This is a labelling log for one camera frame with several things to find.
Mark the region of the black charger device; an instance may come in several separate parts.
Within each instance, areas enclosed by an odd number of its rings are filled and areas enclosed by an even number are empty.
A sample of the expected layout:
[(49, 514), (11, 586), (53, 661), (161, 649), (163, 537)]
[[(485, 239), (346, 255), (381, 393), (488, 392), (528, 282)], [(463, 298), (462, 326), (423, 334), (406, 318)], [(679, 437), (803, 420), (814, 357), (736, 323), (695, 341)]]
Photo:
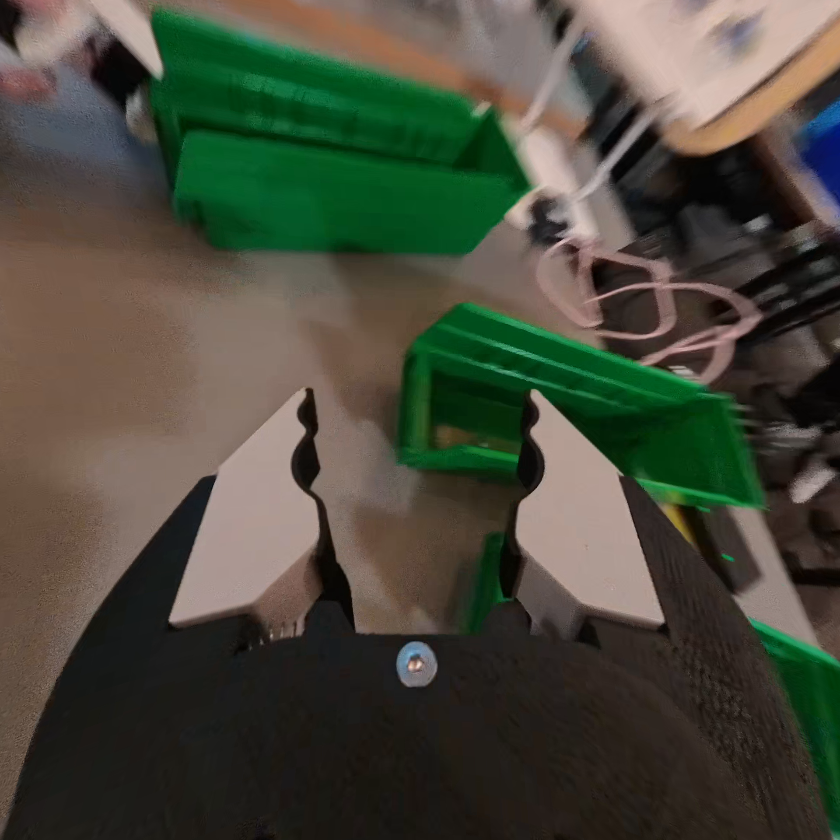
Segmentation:
[(698, 551), (734, 595), (741, 595), (760, 580), (761, 570), (728, 507), (687, 507), (689, 530)]

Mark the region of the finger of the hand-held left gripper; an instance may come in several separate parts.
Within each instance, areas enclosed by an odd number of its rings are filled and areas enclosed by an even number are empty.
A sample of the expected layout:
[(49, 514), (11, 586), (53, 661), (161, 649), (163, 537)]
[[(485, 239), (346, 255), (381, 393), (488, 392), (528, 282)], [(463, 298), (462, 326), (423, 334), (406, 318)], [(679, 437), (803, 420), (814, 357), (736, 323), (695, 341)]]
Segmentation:
[(163, 78), (164, 65), (151, 20), (142, 9), (131, 1), (91, 1), (91, 10), (153, 78)]

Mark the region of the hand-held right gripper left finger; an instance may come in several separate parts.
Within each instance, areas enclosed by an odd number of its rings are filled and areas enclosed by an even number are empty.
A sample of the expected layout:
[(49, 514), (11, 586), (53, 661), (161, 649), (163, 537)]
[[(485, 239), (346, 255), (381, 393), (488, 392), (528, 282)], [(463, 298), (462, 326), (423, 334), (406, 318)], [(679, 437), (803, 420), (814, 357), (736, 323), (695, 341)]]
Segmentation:
[(269, 636), (297, 631), (318, 601), (354, 630), (350, 583), (323, 500), (314, 392), (294, 392), (213, 475), (169, 615), (176, 628), (246, 616)]

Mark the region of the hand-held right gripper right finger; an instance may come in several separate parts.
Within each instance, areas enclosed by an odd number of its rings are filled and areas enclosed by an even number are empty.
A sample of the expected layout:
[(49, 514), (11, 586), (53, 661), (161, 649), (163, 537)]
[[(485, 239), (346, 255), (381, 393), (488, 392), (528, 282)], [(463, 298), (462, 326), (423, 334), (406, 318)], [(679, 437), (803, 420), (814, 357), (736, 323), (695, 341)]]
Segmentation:
[(541, 392), (525, 397), (506, 586), (532, 633), (577, 638), (592, 619), (656, 632), (665, 615), (623, 475)]

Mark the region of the stack of blue bins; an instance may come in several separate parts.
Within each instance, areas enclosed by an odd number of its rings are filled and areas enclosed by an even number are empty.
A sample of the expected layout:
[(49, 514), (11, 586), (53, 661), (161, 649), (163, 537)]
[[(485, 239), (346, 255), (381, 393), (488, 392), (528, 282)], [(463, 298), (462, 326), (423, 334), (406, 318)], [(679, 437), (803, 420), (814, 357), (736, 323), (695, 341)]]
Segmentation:
[(797, 130), (800, 156), (825, 189), (839, 202), (839, 97), (814, 113), (800, 109)]

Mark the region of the cardboard instruction sign board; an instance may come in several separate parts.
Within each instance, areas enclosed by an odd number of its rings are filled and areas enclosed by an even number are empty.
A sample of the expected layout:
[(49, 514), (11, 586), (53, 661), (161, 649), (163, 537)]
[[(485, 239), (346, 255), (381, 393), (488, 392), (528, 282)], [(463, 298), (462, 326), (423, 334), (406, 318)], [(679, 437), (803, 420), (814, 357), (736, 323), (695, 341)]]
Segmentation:
[(705, 157), (753, 137), (839, 68), (838, 1), (569, 2), (662, 141)]

